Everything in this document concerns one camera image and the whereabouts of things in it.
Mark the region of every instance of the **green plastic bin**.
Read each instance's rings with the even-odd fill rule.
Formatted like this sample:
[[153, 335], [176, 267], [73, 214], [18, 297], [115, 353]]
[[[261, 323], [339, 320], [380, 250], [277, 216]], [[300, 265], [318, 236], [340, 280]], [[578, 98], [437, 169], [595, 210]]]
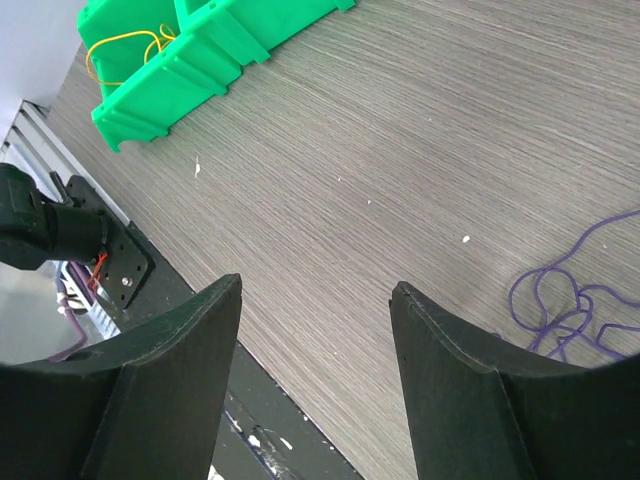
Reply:
[[120, 86], [100, 85], [102, 103], [93, 121], [107, 145], [150, 142], [213, 95], [224, 95], [242, 67], [264, 62], [269, 51], [355, 0], [89, 0], [78, 31], [90, 48], [123, 33], [168, 25], [176, 34], [144, 64], [151, 37], [127, 38], [97, 48], [97, 76]]

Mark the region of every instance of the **yellow rubber band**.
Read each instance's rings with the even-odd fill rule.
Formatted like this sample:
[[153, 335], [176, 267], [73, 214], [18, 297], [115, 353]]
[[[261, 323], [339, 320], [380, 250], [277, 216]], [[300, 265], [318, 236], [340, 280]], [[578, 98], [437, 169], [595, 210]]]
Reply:
[[96, 51], [98, 47], [101, 47], [102, 45], [105, 45], [110, 42], [116, 42], [118, 40], [123, 40], [125, 38], [137, 37], [140, 35], [149, 35], [153, 37], [153, 40], [151, 41], [151, 43], [149, 43], [149, 46], [144, 52], [145, 65], [149, 61], [149, 56], [151, 55], [151, 51], [153, 50], [153, 47], [158, 47], [158, 53], [160, 53], [162, 52], [162, 50], [167, 48], [167, 46], [171, 42], [173, 42], [176, 39], [176, 34], [173, 32], [173, 30], [171, 30], [171, 27], [163, 23], [162, 25], [160, 25], [160, 36], [158, 36], [157, 34], [155, 34], [150, 30], [138, 30], [136, 32], [123, 33], [122, 35], [116, 35], [113, 37], [105, 38], [104, 40], [100, 40], [89, 49], [89, 51], [87, 52], [87, 56], [85, 57], [85, 66], [87, 67], [87, 72], [89, 73], [89, 76], [92, 79], [94, 79], [96, 82], [102, 85], [111, 85], [111, 86], [122, 85], [124, 82], [109, 82], [109, 81], [101, 80], [100, 78], [98, 78], [98, 76], [95, 74], [95, 72], [91, 68], [91, 55], [93, 54], [93, 52]]

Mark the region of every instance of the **black mounting plate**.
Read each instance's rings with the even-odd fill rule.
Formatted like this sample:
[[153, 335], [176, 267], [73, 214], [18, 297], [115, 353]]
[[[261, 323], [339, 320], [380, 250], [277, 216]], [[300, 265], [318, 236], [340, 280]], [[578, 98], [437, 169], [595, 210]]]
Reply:
[[107, 259], [100, 269], [100, 285], [113, 305], [125, 310], [153, 270], [153, 262], [84, 178], [72, 176], [66, 190], [77, 207], [104, 212], [109, 219]]

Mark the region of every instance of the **tangled purple cord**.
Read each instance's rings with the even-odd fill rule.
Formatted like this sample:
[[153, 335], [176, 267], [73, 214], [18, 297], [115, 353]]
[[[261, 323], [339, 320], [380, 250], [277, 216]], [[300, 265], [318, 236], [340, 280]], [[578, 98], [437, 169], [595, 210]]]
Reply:
[[[560, 355], [560, 358], [562, 359], [562, 361], [565, 363], [568, 363], [567, 355], [565, 353], [565, 347], [569, 344], [569, 342], [571, 342], [577, 337], [580, 337], [591, 347], [595, 348], [601, 353], [608, 355], [614, 360], [621, 360], [623, 358], [626, 358], [626, 356], [621, 354], [620, 352], [616, 352], [615, 350], [612, 350], [611, 348], [604, 346], [602, 344], [602, 336], [604, 335], [605, 331], [610, 328], [627, 330], [632, 332], [640, 332], [640, 327], [632, 327], [629, 325], [622, 325], [619, 323], [605, 323], [600, 328], [600, 331], [596, 335], [595, 339], [588, 337], [587, 335], [584, 334], [584, 331], [593, 320], [593, 317], [595, 315], [595, 305], [594, 305], [593, 299], [591, 298], [590, 295], [587, 294], [587, 292], [600, 290], [602, 292], [605, 292], [611, 295], [622, 304], [631, 308], [640, 308], [640, 302], [633, 302], [631, 300], [627, 300], [626, 298], [622, 297], [622, 295], [620, 295], [618, 292], [616, 292], [613, 288], [608, 287], [606, 285], [593, 284], [593, 285], [585, 285], [584, 287], [579, 287], [578, 282], [573, 277], [573, 275], [571, 275], [567, 270], [560, 268], [560, 265], [566, 262], [567, 260], [569, 260], [573, 255], [575, 255], [576, 252], [580, 250], [580, 247], [582, 247], [582, 244], [585, 242], [587, 237], [589, 237], [589, 235], [591, 235], [593, 232], [595, 232], [599, 228], [604, 227], [605, 225], [609, 225], [611, 223], [625, 220], [627, 218], [638, 216], [638, 215], [640, 215], [640, 210], [630, 212], [630, 213], [625, 213], [623, 215], [617, 215], [615, 217], [608, 218], [599, 223], [596, 223], [594, 226], [592, 226], [586, 232], [584, 232], [580, 237], [580, 239], [573, 246], [573, 248], [567, 254], [562, 256], [560, 259], [556, 260], [555, 262], [551, 263], [546, 267], [536, 268], [535, 270], [531, 270], [516, 280], [516, 282], [511, 287], [511, 290], [509, 290], [509, 311], [511, 312], [511, 317], [513, 318], [513, 320], [520, 327], [522, 327], [523, 329], [529, 332], [536, 334], [536, 338], [527, 347], [527, 350], [529, 350], [530, 352], [538, 353], [538, 349], [540, 348], [540, 344], [542, 343], [542, 341], [551, 333], [561, 330], [562, 332], [567, 332], [567, 334], [556, 337], [557, 346], [553, 348], [549, 353], [547, 353], [545, 355], [546, 357], [553, 357], [554, 355]], [[551, 321], [549, 321], [549, 312], [545, 307], [544, 303], [542, 302], [542, 299], [540, 298], [540, 284], [542, 283], [542, 280], [544, 279], [544, 277], [549, 273], [558, 273], [558, 274], [564, 275], [569, 280], [569, 282], [573, 287], [573, 294], [576, 302], [576, 308], [574, 310], [564, 313]], [[540, 327], [531, 327], [529, 325], [526, 325], [522, 320], [520, 320], [513, 306], [513, 295], [516, 289], [525, 279], [529, 278], [532, 275], [537, 275], [533, 284], [533, 295], [542, 313], [542, 326]], [[572, 327], [563, 325], [564, 322], [566, 322], [568, 319], [576, 315], [585, 316], [582, 324], [578, 328], [572, 328]]]

